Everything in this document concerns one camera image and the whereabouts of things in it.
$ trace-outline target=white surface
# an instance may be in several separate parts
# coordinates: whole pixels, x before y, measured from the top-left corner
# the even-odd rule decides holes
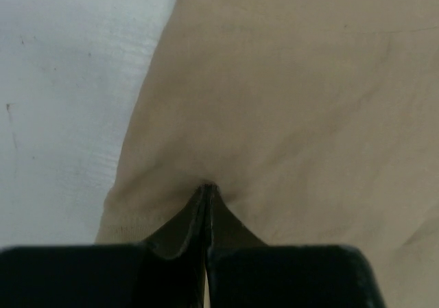
[[[0,246],[94,240],[175,0],[0,0]]]

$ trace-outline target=beige fabric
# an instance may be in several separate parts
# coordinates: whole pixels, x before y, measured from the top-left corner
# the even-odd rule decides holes
[[[439,304],[439,0],[178,0],[97,242],[216,182],[272,244],[348,243],[390,308]]]

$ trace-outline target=khaki pants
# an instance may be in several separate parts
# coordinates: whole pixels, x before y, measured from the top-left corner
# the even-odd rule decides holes
[[[439,0],[178,0],[97,242],[205,181],[270,244],[346,243],[389,308],[439,304]]]

